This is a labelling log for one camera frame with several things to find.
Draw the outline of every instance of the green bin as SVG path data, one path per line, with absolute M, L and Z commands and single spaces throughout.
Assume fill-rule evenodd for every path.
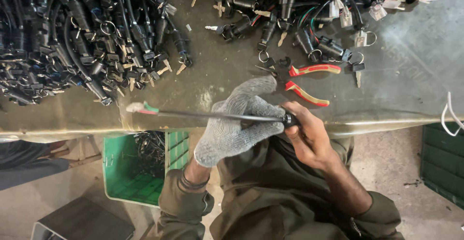
M 183 168 L 189 159 L 188 132 L 166 132 L 166 172 Z M 132 135 L 105 138 L 103 178 L 105 193 L 113 200 L 158 207 L 164 180 L 138 170 L 137 146 Z

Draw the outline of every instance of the olive shirt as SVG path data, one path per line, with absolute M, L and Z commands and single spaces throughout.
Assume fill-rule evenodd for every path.
M 331 141 L 349 165 L 353 139 Z M 217 165 L 224 198 L 222 213 L 210 232 L 221 239 L 404 239 L 395 227 L 401 222 L 389 198 L 370 192 L 372 205 L 354 218 L 334 203 L 320 170 L 302 164 L 293 147 L 272 136 L 240 155 Z M 211 212 L 208 193 L 186 193 L 178 186 L 182 170 L 170 170 L 159 198 L 162 240 L 202 239 L 202 216 Z

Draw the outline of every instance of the dark green crate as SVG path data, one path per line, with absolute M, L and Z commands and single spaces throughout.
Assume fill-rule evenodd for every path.
M 447 123 L 448 129 L 458 129 Z M 464 209 L 464 132 L 450 136 L 440 123 L 424 126 L 420 167 L 424 184 Z

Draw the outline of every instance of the gloved hand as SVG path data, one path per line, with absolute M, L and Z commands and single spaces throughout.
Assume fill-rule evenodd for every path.
M 255 116 L 283 117 L 285 110 L 272 106 L 257 95 L 271 93 L 277 86 L 272 76 L 251 79 L 232 91 L 225 101 L 217 102 L 212 112 Z M 219 160 L 240 154 L 272 135 L 282 133 L 282 123 L 256 123 L 242 129 L 239 120 L 209 119 L 205 133 L 195 150 L 195 160 L 213 167 Z

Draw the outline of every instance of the forearm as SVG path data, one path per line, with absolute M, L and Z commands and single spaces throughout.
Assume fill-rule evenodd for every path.
M 213 197 L 206 191 L 210 171 L 192 159 L 184 171 L 172 169 L 166 174 L 158 200 L 162 210 L 158 220 L 161 239 L 203 238 L 202 216 L 210 213 L 214 206 Z
M 210 167 L 203 167 L 195 160 L 195 158 L 192 158 L 184 170 L 184 177 L 189 183 L 198 185 L 206 183 L 209 180 L 210 173 Z M 179 187 L 189 193 L 203 193 L 206 191 L 206 184 L 199 189 L 188 189 L 181 183 L 179 184 Z
M 332 164 L 324 174 L 335 202 L 343 212 L 355 217 L 368 211 L 372 197 L 341 161 Z

